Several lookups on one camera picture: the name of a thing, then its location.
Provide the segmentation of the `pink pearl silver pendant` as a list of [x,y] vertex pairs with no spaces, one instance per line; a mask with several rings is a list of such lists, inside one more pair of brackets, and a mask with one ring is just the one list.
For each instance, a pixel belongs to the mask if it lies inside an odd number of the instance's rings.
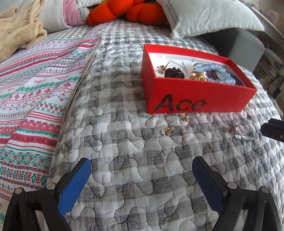
[[248,140],[248,141],[253,140],[252,137],[246,136],[244,133],[240,131],[239,125],[232,126],[230,128],[230,133],[235,139],[243,139],[243,140]]

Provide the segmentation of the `gold flower brooch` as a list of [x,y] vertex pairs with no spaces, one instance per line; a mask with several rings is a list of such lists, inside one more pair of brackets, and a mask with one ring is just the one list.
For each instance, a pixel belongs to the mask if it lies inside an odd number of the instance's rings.
[[206,72],[190,71],[189,80],[208,81]]

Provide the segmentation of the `grey upholstered headboard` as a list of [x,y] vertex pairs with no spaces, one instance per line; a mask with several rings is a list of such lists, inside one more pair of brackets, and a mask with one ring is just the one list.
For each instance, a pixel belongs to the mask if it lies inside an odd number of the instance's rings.
[[224,29],[201,36],[209,42],[220,56],[233,60],[237,65],[253,72],[265,47],[249,31],[241,28]]

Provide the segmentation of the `grey checked quilt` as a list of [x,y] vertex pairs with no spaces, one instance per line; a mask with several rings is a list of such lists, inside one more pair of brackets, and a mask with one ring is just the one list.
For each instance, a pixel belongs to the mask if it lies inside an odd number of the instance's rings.
[[[92,173],[65,218],[72,230],[211,230],[218,218],[192,174],[203,156],[227,181],[245,189],[267,186],[283,217],[283,143],[260,127],[279,114],[260,82],[239,113],[150,115],[141,80],[145,44],[216,54],[205,40],[170,39],[168,29],[123,20],[76,26],[51,34],[78,39],[98,35],[101,45],[82,78],[62,126],[50,181],[86,157]],[[232,126],[253,140],[235,139]]]

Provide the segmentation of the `dark blue flower brooch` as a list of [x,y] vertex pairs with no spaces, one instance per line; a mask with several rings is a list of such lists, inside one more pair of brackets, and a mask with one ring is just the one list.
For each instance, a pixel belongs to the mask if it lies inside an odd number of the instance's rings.
[[184,79],[185,75],[179,68],[168,68],[164,73],[165,78],[179,78]]

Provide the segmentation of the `red Ace cardboard box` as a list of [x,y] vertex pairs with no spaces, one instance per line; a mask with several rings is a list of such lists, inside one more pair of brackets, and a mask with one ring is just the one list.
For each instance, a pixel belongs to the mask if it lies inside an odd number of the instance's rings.
[[[184,79],[165,78],[157,67],[179,68]],[[225,67],[241,83],[240,86],[210,81],[189,80],[197,62],[216,63]],[[230,59],[197,50],[145,44],[141,66],[149,114],[240,112],[257,92],[256,87]]]

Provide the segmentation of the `striped patterned blanket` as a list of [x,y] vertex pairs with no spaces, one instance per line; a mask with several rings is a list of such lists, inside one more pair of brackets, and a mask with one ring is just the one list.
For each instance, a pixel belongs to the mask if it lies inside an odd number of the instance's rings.
[[1,221],[17,187],[46,185],[67,108],[100,43],[98,35],[46,38],[1,63]]

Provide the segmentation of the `white deer print pillow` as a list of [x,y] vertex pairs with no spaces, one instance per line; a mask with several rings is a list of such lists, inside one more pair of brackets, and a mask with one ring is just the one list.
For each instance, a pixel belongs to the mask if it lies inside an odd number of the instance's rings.
[[264,31],[258,17],[240,1],[158,1],[171,27],[172,39],[195,37],[230,28]]

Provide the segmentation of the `beige fleece garment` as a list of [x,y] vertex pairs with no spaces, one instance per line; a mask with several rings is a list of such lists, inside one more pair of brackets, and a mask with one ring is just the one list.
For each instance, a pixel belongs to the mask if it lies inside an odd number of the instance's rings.
[[1,62],[18,49],[28,49],[46,38],[47,31],[38,17],[46,1],[17,1],[1,12]]

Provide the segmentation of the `orange knot cushion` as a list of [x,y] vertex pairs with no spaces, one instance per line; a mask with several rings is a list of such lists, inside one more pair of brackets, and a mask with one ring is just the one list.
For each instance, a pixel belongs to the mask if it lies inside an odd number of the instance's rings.
[[157,1],[103,1],[89,12],[87,24],[96,26],[124,16],[129,22],[148,26],[170,27],[162,6]]

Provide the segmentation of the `white pink folded duvet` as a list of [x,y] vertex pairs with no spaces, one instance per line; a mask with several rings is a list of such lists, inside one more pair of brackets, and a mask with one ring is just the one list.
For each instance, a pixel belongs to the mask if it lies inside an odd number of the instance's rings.
[[89,9],[79,8],[78,1],[45,1],[38,18],[47,33],[81,26],[87,22]]

